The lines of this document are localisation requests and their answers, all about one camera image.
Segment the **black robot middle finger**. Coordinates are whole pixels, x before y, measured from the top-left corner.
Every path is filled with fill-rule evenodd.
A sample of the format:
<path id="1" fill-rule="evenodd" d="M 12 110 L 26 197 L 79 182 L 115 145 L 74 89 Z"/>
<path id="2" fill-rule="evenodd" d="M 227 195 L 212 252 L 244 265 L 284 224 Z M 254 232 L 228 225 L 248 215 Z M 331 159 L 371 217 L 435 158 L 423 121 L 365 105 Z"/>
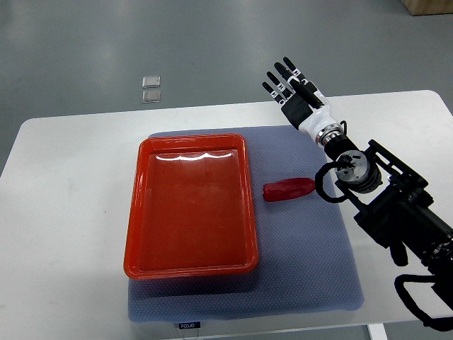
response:
<path id="1" fill-rule="evenodd" d="M 293 83 L 296 82 L 296 77 L 293 76 L 292 73 L 288 70 L 288 68 L 281 64 L 280 62 L 274 63 L 274 68 L 288 84 L 293 85 Z"/>

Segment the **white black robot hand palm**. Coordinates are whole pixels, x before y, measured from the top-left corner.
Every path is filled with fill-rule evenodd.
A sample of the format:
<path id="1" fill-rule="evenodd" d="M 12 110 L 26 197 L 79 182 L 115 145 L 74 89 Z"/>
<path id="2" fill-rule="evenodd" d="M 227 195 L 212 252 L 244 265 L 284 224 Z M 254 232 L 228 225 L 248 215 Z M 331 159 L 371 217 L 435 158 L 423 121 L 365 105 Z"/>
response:
<path id="1" fill-rule="evenodd" d="M 315 143 L 327 143 L 334 137 L 341 135 L 343 127 L 331 117 L 331 105 L 327 98 L 311 81 L 303 80 L 302 86 L 308 89 L 321 103 L 313 107 L 290 85 L 284 86 L 282 84 L 281 111 L 286 119 L 298 131 L 309 134 Z"/>

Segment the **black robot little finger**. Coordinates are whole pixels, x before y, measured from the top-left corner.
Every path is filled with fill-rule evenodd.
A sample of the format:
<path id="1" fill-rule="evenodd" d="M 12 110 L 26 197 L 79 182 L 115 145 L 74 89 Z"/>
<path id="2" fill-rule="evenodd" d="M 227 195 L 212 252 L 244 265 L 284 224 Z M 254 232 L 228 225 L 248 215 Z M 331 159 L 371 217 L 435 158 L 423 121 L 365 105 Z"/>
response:
<path id="1" fill-rule="evenodd" d="M 270 94 L 270 96 L 279 104 L 286 104 L 286 99 L 283 98 L 276 90 L 274 90 L 267 82 L 262 83 L 263 88 Z"/>

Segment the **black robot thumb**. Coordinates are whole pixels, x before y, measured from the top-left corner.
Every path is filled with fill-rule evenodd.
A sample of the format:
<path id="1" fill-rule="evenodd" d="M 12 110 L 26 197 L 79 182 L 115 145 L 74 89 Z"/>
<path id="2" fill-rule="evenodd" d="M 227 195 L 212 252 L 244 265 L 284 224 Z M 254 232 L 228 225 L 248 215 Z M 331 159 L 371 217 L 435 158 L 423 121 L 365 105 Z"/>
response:
<path id="1" fill-rule="evenodd" d="M 312 108 L 320 108 L 323 106 L 323 102 L 310 91 L 306 85 L 299 81 L 292 80 L 292 88 L 299 94 Z"/>

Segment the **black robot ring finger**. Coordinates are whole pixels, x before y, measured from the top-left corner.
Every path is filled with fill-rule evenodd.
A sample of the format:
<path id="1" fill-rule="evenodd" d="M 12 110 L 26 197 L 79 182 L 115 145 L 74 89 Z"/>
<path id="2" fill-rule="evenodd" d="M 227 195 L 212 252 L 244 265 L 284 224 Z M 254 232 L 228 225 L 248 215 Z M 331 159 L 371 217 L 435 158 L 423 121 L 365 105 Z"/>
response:
<path id="1" fill-rule="evenodd" d="M 293 96 L 293 92 L 289 90 L 272 72 L 266 72 L 267 77 L 279 90 L 283 98 L 290 98 Z"/>

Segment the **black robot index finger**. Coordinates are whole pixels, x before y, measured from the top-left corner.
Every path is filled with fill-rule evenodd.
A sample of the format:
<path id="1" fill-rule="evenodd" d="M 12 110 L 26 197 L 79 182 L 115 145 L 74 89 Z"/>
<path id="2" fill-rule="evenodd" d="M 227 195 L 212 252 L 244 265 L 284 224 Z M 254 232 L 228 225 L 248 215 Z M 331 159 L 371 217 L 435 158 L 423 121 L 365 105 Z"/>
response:
<path id="1" fill-rule="evenodd" d="M 299 81 L 304 80 L 304 75 L 299 71 L 299 69 L 292 63 L 292 61 L 288 57 L 283 57 L 282 60 L 294 77 L 298 78 Z"/>

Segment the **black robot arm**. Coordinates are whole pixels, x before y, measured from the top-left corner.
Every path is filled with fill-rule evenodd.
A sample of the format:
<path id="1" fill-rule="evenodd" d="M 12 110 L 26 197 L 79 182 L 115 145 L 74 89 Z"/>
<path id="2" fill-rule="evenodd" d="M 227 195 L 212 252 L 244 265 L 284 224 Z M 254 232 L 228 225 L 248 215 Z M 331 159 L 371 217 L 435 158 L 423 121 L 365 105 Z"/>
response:
<path id="1" fill-rule="evenodd" d="M 268 72 L 263 88 L 290 124 L 308 134 L 330 162 L 315 176 L 316 192 L 329 203 L 349 200 L 356 223 L 390 251 L 397 266 L 412 251 L 437 285 L 452 284 L 452 228 L 429 207 L 427 181 L 374 140 L 360 150 L 347 136 L 347 123 L 331 116 L 331 105 L 287 57 Z"/>

